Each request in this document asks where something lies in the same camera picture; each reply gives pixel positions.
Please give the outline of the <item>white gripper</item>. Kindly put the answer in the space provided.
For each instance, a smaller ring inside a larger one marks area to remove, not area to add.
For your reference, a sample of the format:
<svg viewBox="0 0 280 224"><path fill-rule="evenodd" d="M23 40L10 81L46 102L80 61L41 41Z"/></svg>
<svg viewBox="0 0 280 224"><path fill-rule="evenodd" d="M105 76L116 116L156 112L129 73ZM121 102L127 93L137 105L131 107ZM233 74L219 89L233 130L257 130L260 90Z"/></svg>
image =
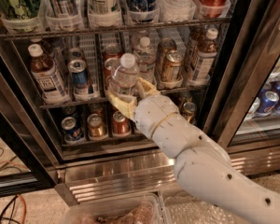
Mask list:
<svg viewBox="0 0 280 224"><path fill-rule="evenodd" d="M176 158L182 151L203 144L205 135L188 123L172 100L147 80L138 78L139 102L130 95L107 93L108 100L124 117L134 119L137 129L152 140L168 158Z"/></svg>

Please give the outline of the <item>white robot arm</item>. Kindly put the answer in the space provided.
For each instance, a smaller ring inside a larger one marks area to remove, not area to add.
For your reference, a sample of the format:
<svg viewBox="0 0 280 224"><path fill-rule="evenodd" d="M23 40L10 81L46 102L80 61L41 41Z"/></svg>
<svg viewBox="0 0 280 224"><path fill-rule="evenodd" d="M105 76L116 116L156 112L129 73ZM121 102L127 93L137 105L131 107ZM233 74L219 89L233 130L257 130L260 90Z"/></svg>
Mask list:
<svg viewBox="0 0 280 224"><path fill-rule="evenodd" d="M148 81L135 83L138 97L110 85L109 102L174 161L179 187L251 224L280 224L280 194L237 172L228 153L202 130L188 123L172 100Z"/></svg>

